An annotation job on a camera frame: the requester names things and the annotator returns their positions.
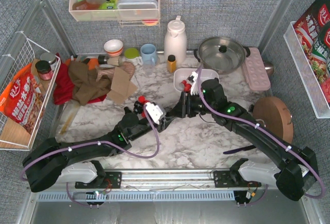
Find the brown cloth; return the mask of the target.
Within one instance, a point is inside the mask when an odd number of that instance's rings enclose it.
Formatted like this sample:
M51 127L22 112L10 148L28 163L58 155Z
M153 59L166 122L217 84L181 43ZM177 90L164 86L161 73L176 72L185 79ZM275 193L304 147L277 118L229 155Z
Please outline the brown cloth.
M97 70L89 70L88 65L82 62L72 61L68 67L68 75L74 84L72 97L81 106L105 96L110 91L111 80L106 77L97 81Z

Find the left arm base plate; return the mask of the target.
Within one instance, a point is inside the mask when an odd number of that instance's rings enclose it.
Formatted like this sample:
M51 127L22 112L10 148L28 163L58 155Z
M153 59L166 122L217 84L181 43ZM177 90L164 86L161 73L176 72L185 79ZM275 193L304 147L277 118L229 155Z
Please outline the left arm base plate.
M76 189L119 189L121 188L122 173L120 171L107 171L105 177L97 177L90 183L76 182Z

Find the white plastic storage basket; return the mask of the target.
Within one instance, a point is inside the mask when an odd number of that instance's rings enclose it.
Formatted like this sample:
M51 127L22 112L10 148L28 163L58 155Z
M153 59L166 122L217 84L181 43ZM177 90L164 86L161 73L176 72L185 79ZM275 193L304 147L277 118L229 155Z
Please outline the white plastic storage basket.
M174 72L174 78L173 78L173 85L174 89L177 92L183 91L183 87L180 86L180 83L183 80L187 80L187 78L191 75L193 71L196 71L197 68L179 68ZM202 74L201 74L201 81L206 81L208 79L214 79L217 78L219 79L219 75L216 71L212 69L202 69Z

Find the red capsule number two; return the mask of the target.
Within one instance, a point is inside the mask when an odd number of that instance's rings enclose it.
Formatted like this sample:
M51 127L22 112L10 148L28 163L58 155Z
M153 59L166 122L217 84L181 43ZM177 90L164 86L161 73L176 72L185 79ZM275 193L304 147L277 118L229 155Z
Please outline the red capsule number two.
M185 92L190 91L191 87L192 87L192 86L191 86L190 84L186 84L186 85L184 86L184 91L185 91Z

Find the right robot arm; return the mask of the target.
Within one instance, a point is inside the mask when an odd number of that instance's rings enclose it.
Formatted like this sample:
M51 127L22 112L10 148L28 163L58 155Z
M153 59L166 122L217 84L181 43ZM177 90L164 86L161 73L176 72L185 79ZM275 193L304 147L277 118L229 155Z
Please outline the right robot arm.
M245 108L227 100L218 79L202 82L201 91L202 95L182 92L167 116L191 118L211 114L218 125L245 138L270 158L279 169L274 175L279 191L290 200L300 200L317 180L319 171L315 152L309 147L300 149L291 145L259 127Z

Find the brown cardboard piece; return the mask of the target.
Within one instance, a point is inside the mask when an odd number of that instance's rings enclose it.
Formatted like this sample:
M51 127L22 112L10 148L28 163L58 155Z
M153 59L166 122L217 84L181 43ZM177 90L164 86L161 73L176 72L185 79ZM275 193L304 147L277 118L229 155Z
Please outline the brown cardboard piece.
M132 94L136 92L138 87L130 81L129 74L117 67L114 70L110 91L107 93L107 99L114 103L123 104Z

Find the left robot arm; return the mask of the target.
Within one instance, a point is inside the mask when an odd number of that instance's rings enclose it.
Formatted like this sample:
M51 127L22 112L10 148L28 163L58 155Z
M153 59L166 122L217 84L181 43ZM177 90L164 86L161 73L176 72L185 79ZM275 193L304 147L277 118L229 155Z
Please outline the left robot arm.
M116 156L131 148L130 142L152 130L164 131L176 118L167 113L159 124L149 123L147 118L124 108L125 115L109 133L80 142L57 142L48 138L37 146L22 161L32 192L44 191L55 184L62 170L75 163L93 160L97 157Z

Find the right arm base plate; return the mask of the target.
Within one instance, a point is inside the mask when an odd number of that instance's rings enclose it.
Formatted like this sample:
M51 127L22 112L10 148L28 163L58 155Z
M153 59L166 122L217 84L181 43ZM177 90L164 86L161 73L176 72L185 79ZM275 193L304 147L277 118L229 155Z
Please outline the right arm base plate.
M210 176L215 188L247 188L249 183L252 187L261 186L261 183L246 181L238 172L230 170L212 170Z

